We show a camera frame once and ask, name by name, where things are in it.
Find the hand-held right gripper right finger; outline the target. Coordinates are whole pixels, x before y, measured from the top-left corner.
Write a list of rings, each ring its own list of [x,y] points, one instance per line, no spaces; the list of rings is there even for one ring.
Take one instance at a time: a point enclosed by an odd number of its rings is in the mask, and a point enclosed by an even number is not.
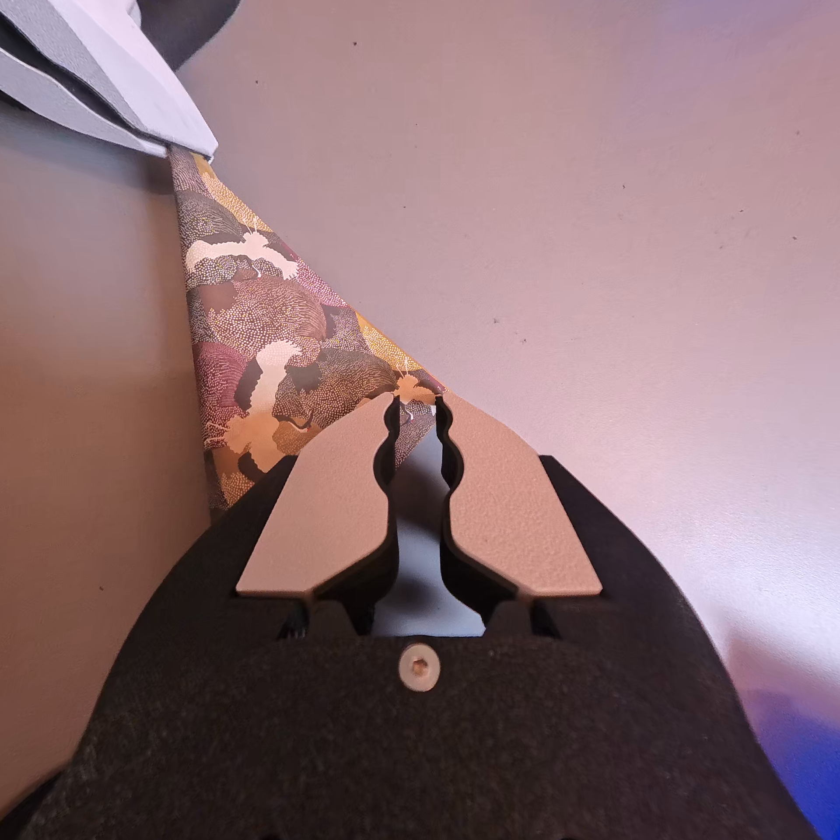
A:
[[[448,488],[440,540],[448,591],[480,617],[504,602],[600,595],[602,583],[536,450],[453,392],[436,405]]]

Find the tan backed camouflage paper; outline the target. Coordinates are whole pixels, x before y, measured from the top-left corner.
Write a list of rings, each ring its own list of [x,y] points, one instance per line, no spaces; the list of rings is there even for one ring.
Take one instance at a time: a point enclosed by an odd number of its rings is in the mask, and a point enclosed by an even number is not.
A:
[[[382,394],[400,403],[399,466],[434,426],[445,387],[323,281],[201,155],[172,146],[168,162],[212,517]]]

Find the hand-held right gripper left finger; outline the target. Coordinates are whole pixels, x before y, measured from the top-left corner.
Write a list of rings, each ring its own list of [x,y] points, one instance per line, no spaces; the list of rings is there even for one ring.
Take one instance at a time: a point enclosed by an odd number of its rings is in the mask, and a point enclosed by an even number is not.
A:
[[[313,606],[339,602],[369,617],[398,571],[388,486],[400,402],[381,394],[306,444],[236,584],[243,597]]]

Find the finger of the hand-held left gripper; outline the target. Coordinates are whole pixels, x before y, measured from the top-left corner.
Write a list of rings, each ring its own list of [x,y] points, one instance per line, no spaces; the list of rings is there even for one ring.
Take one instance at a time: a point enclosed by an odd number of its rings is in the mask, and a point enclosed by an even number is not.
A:
[[[178,146],[214,158],[213,132],[130,16],[130,1],[2,1],[3,20],[167,153]]]
[[[60,67],[8,20],[1,22],[2,99],[66,129],[157,158],[165,145],[144,137],[85,81]]]

